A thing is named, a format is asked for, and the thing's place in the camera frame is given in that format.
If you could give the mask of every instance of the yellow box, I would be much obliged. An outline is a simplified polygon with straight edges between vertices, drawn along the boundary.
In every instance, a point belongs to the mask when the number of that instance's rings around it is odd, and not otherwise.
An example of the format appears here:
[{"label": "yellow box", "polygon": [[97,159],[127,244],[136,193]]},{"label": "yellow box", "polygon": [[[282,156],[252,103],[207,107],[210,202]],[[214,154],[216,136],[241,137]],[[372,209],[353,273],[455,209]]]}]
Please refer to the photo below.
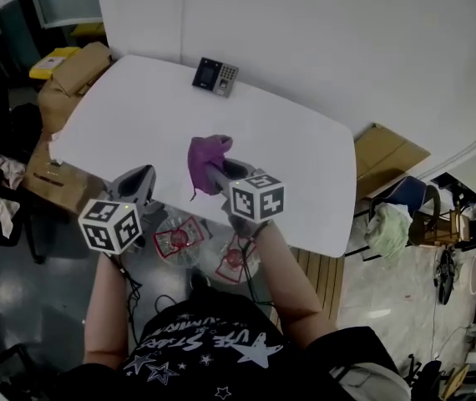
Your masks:
[{"label": "yellow box", "polygon": [[48,80],[53,75],[54,70],[67,58],[75,55],[80,48],[55,48],[49,55],[41,59],[31,69],[29,76],[32,79]]}]

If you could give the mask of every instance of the purple cloth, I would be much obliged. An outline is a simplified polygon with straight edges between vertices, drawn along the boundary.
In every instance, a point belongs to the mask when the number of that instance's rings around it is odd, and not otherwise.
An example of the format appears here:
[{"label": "purple cloth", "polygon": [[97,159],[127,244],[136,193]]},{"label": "purple cloth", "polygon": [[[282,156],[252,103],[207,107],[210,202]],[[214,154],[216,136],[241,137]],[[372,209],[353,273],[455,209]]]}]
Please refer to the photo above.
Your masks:
[{"label": "purple cloth", "polygon": [[204,191],[207,195],[217,195],[215,184],[206,176],[205,167],[209,164],[223,170],[225,152],[232,147],[232,138],[226,135],[212,135],[191,139],[188,150],[188,169],[190,170],[191,182],[195,190]]}]

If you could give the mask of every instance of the green towel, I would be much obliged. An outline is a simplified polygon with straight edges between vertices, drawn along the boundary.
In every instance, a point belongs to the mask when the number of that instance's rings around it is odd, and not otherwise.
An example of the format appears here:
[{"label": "green towel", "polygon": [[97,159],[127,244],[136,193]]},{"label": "green towel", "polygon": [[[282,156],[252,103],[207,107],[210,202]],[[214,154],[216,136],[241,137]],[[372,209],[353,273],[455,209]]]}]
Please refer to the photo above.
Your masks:
[{"label": "green towel", "polygon": [[408,228],[412,223],[407,207],[381,204],[375,211],[364,239],[373,254],[397,258],[407,245]]}]

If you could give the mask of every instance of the white wall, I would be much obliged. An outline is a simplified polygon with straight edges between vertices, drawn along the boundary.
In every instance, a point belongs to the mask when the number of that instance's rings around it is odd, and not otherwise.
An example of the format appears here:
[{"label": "white wall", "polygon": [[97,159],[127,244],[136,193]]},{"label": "white wall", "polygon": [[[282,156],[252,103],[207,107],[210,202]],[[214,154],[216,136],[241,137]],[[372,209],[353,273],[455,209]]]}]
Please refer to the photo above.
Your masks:
[{"label": "white wall", "polygon": [[116,54],[237,65],[355,135],[378,122],[428,149],[415,174],[476,141],[476,0],[100,2]]}]

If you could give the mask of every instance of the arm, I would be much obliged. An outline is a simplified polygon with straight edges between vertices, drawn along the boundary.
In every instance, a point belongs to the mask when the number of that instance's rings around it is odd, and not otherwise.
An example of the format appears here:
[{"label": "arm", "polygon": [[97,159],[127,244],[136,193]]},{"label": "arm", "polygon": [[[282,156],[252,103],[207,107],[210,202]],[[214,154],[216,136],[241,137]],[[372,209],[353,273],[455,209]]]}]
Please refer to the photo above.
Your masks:
[{"label": "arm", "polygon": [[101,254],[86,315],[84,363],[99,363],[116,369],[127,358],[126,301],[123,275]]},{"label": "arm", "polygon": [[256,238],[256,246],[285,334],[306,348],[321,336],[336,331],[273,222]]}]

